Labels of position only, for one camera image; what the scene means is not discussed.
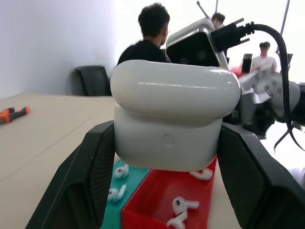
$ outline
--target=white earbud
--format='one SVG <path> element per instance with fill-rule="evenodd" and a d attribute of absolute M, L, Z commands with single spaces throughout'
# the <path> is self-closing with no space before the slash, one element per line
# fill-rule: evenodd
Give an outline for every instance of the white earbud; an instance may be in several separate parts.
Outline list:
<path fill-rule="evenodd" d="M 118 190 L 116 188 L 111 188 L 109 190 L 109 193 L 108 193 L 108 201 L 109 202 L 118 202 L 122 199 L 122 197 L 124 196 L 125 194 L 125 191 L 126 191 L 126 188 L 127 188 L 127 185 L 122 185 L 120 191 L 118 192 Z"/>
<path fill-rule="evenodd" d="M 113 177 L 114 178 L 125 178 L 129 174 L 129 166 L 126 164 L 123 167 L 119 167 L 115 170 Z"/>
<path fill-rule="evenodd" d="M 185 221 L 187 219 L 187 212 L 182 212 L 180 215 L 178 215 L 176 218 L 170 219 L 166 226 L 172 226 L 176 229 L 185 229 L 185 225 L 183 223 L 183 221 Z"/>
<path fill-rule="evenodd" d="M 190 175 L 198 178 L 198 179 L 201 179 L 201 180 L 210 180 L 212 177 L 213 177 L 213 171 L 206 168 L 202 171 L 202 173 L 200 172 L 190 172 Z"/>
<path fill-rule="evenodd" d="M 197 209 L 199 208 L 198 201 L 186 201 L 182 197 L 176 197 L 173 200 L 173 211 L 176 215 L 182 212 L 186 212 L 188 208 Z"/>

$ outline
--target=person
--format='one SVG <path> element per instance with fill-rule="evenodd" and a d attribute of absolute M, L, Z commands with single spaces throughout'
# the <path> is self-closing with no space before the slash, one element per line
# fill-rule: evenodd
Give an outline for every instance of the person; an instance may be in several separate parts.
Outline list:
<path fill-rule="evenodd" d="M 225 20 L 225 16 L 221 13 L 215 13 L 212 16 L 212 23 L 216 30 L 220 29 L 223 26 L 224 20 Z"/>
<path fill-rule="evenodd" d="M 118 64 L 128 60 L 168 62 L 160 47 L 166 41 L 169 21 L 170 15 L 162 4 L 144 7 L 138 18 L 143 40 L 128 47 L 120 56 Z"/>
<path fill-rule="evenodd" d="M 259 47 L 261 49 L 261 54 L 252 59 L 250 72 L 254 72 L 258 69 L 268 69 L 268 68 L 274 68 L 276 70 L 277 64 L 276 64 L 275 58 L 268 56 L 268 51 L 270 49 L 270 43 L 262 42 L 262 43 L 260 43 Z"/>

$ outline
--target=dark hair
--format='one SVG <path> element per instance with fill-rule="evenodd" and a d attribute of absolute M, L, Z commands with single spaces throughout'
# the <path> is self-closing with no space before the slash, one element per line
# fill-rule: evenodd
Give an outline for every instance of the dark hair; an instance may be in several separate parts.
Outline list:
<path fill-rule="evenodd" d="M 160 3 L 144 7 L 138 18 L 143 36 L 152 37 L 158 36 L 169 21 L 170 15 Z"/>
<path fill-rule="evenodd" d="M 221 24 L 224 22 L 224 20 L 225 20 L 225 16 L 223 15 L 223 14 L 221 14 L 221 13 L 215 13 L 213 16 L 212 16 L 212 21 L 214 21 L 214 20 L 218 20 L 218 21 L 220 21 L 221 22 Z"/>
<path fill-rule="evenodd" d="M 262 42 L 259 44 L 259 47 L 261 49 L 269 49 L 270 48 L 270 43 L 269 42 Z"/>

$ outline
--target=table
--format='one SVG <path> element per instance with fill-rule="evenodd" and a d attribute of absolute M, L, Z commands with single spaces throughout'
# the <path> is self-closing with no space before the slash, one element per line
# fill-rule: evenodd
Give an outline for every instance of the table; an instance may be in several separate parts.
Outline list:
<path fill-rule="evenodd" d="M 12 106 L 29 106 L 31 113 L 0 126 L 0 228 L 23 229 L 58 166 L 86 132 L 114 118 L 114 100 L 38 94 L 0 100 L 0 110 Z M 209 228 L 240 229 L 218 166 Z"/>

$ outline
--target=cable connector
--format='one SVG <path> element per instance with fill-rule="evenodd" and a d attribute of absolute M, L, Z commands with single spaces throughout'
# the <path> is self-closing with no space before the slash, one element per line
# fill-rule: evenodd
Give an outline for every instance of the cable connector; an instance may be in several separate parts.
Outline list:
<path fill-rule="evenodd" d="M 248 38 L 241 41 L 241 38 L 254 33 L 254 23 L 251 22 L 245 26 L 237 27 L 237 24 L 243 21 L 244 19 L 242 18 L 211 33 L 211 37 L 217 52 L 227 50 L 250 40 Z"/>

